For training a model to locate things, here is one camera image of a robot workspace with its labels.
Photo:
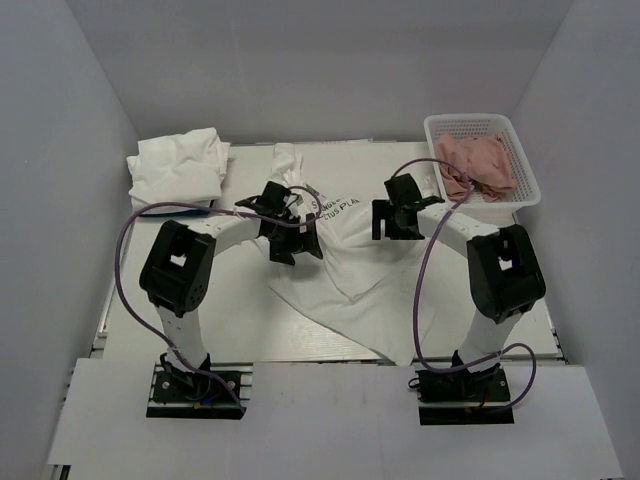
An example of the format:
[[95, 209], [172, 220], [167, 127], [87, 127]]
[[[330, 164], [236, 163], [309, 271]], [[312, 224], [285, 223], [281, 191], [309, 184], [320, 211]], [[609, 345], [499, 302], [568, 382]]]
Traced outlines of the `white printed t shirt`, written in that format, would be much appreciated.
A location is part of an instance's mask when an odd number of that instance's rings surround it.
[[[423, 196], [434, 195], [428, 152], [418, 143], [293, 145], [261, 148], [260, 167], [271, 180], [314, 188], [322, 201], [317, 223], [323, 260], [302, 254], [293, 267], [268, 259], [268, 243], [254, 241], [266, 287], [280, 304], [406, 366], [415, 355], [412, 307], [424, 240], [373, 240], [372, 201], [395, 170], [410, 173]], [[431, 253], [419, 303], [418, 329], [424, 353], [439, 347], [450, 355], [454, 342], [439, 344], [433, 330], [453, 328], [464, 337], [475, 310], [466, 260], [443, 243]]]

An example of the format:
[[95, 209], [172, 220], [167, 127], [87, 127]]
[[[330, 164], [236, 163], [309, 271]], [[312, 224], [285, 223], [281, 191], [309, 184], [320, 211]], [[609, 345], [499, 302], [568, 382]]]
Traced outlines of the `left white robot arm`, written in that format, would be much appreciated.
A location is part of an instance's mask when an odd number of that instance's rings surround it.
[[269, 260], [288, 266], [294, 256], [308, 253], [323, 257], [316, 222], [322, 205], [304, 205], [302, 187], [269, 181], [259, 195], [242, 199], [232, 210], [215, 210], [222, 216], [209, 233], [198, 233], [174, 220], [164, 222], [139, 278], [141, 289], [162, 322], [167, 352], [162, 368], [177, 379], [188, 398], [199, 399], [211, 387], [211, 362], [198, 316], [210, 282], [214, 258], [246, 241], [268, 241]]

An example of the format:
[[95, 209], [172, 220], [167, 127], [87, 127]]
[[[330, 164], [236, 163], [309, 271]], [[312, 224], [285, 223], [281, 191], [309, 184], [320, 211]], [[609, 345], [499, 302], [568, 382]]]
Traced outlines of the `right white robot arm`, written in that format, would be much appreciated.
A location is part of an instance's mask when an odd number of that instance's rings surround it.
[[[546, 284], [526, 229], [476, 220], [437, 196], [424, 197], [409, 174], [384, 182], [386, 200], [372, 202], [372, 238], [422, 240], [425, 251], [412, 307], [414, 347], [424, 368], [451, 374], [453, 390], [472, 399], [488, 385], [488, 371], [513, 349], [507, 339], [522, 315], [546, 294]], [[434, 245], [441, 241], [467, 260], [469, 287], [476, 307], [463, 343], [454, 351], [452, 366], [429, 365], [420, 349], [418, 317], [422, 280]]]

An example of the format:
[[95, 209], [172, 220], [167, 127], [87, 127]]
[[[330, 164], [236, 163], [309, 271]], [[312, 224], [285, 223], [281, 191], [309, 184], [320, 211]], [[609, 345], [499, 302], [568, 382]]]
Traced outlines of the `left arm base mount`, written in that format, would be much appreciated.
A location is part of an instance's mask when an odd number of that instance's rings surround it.
[[253, 380], [252, 364], [211, 364], [223, 381], [192, 371], [184, 372], [166, 361], [166, 354], [154, 366], [146, 408], [147, 418], [241, 420], [248, 407]]

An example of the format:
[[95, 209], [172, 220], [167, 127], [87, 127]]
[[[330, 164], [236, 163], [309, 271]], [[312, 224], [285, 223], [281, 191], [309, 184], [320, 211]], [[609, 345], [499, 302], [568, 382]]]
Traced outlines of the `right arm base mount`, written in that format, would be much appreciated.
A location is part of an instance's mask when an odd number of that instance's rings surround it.
[[417, 370], [408, 381], [417, 393], [421, 426], [508, 425], [514, 423], [511, 393], [500, 363], [484, 372], [437, 374]]

